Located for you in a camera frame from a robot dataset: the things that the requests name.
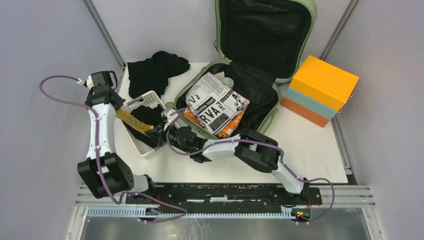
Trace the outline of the white plastic basket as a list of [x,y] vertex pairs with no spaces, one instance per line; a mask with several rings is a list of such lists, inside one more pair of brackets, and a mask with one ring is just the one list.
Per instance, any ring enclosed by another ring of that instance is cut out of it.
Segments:
[[[158,105],[163,110],[166,109],[166,106],[163,104],[163,102],[158,97],[158,95],[153,90],[151,90],[133,100],[130,100],[130,101],[126,100],[122,106],[122,110],[127,113],[131,113],[133,110],[137,109],[140,106],[149,107],[153,109],[157,107]],[[151,158],[155,157],[160,152],[168,148],[168,145],[166,143],[163,146],[157,146],[155,148],[152,148],[148,146],[147,144],[143,143],[142,141],[136,139],[134,135],[130,132],[130,130],[127,129],[127,127],[123,123],[122,125],[125,128],[127,135],[130,137],[132,145],[135,147],[138,155],[141,158],[145,160],[150,160]]]

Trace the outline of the orange white garment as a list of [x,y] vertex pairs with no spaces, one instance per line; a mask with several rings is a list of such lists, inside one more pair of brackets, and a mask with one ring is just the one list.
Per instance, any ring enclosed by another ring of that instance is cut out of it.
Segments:
[[[244,109],[238,116],[233,118],[231,122],[228,123],[225,126],[225,128],[221,130],[219,133],[216,133],[215,136],[218,136],[220,138],[228,138],[238,127],[245,112],[246,112],[246,109]],[[193,114],[193,112],[190,110],[188,105],[185,108],[184,116],[187,117],[192,122],[201,125],[201,123],[198,121],[198,118]]]

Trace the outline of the yellow black garment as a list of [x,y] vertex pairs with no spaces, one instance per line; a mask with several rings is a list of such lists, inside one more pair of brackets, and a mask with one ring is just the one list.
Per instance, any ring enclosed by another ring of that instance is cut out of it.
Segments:
[[132,129],[144,135],[146,135],[146,132],[154,129],[153,125],[149,125],[138,120],[132,114],[124,111],[123,109],[117,110],[116,117],[120,119],[123,123],[129,125]]

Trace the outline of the black white newspaper-print garment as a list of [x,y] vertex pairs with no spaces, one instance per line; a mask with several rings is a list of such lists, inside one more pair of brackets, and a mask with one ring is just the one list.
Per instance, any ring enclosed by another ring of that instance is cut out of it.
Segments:
[[250,100],[228,88],[214,74],[207,72],[185,95],[186,105],[208,133],[215,134],[247,110]]

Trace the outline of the green hard-shell suitcase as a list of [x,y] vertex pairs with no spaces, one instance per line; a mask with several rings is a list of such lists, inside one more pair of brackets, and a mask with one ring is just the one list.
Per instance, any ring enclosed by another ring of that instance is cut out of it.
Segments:
[[250,101],[235,132],[265,134],[282,99],[279,86],[298,70],[317,16],[313,0],[217,0],[214,46],[220,59],[203,67],[170,106],[186,107],[186,94],[197,80],[223,72]]

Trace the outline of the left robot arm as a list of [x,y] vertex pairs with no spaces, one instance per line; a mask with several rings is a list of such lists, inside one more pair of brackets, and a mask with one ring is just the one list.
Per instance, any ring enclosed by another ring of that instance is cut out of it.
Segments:
[[78,163],[77,172],[97,199],[129,191],[135,184],[131,168],[116,153],[116,119],[141,134],[154,128],[122,109],[125,100],[115,91],[117,83],[114,71],[92,73],[84,83],[89,88],[84,103],[90,119],[90,143],[86,160]]

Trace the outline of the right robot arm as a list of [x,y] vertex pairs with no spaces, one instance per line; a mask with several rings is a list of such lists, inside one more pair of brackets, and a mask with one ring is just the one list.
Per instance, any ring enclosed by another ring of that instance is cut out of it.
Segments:
[[309,198],[308,183],[284,162],[285,153],[278,142],[255,130],[245,128],[233,137],[205,139],[189,126],[158,125],[146,135],[158,146],[168,144],[176,154],[197,163],[236,157],[258,172],[271,174],[283,185],[293,203],[302,204]]

